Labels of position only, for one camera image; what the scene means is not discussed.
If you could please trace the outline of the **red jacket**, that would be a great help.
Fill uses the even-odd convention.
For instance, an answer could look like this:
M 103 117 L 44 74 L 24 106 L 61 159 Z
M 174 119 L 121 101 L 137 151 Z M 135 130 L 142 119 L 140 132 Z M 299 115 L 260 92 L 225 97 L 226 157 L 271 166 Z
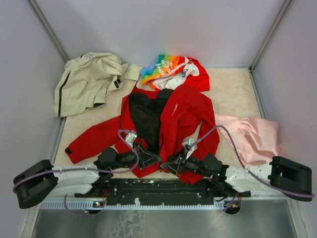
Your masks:
M 211 99 L 190 86 L 161 91 L 134 88 L 123 98 L 119 116 L 90 127 L 71 142 L 65 152 L 74 164 L 110 146 L 115 146 L 118 153 L 129 152 L 118 131 L 134 130 L 137 133 L 135 142 L 161 157 L 160 163 L 132 171 L 136 177 L 143 178 L 157 172 L 160 164 L 178 155 L 183 149 L 183 140 L 197 128 L 199 136 L 205 136 L 205 139 L 197 144 L 191 157 L 202 161 L 208 154 L 215 155 L 219 135 L 216 130 L 210 131 L 215 125 Z

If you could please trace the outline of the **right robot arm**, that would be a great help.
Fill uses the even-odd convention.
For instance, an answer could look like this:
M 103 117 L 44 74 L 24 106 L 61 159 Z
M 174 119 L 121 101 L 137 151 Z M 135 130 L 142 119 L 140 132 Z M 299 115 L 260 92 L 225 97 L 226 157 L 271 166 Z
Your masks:
M 178 155 L 161 164 L 161 168 L 176 176 L 186 172 L 211 178 L 227 196 L 249 192 L 255 194 L 282 193 L 287 197 L 309 202 L 312 193 L 312 169 L 281 156 L 262 165 L 235 167 L 223 164 L 213 154 L 203 160 Z

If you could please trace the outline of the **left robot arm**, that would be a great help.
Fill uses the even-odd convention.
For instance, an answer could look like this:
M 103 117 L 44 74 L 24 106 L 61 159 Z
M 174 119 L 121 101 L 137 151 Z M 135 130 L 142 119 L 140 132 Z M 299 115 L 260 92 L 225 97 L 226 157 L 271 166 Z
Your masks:
M 96 161 L 85 166 L 61 167 L 42 160 L 14 178 L 13 192 L 21 209 L 34 207 L 47 197 L 96 197 L 102 193 L 103 183 L 120 168 L 125 173 L 136 169 L 144 171 L 159 162 L 161 157 L 141 144 L 121 154 L 108 147 Z

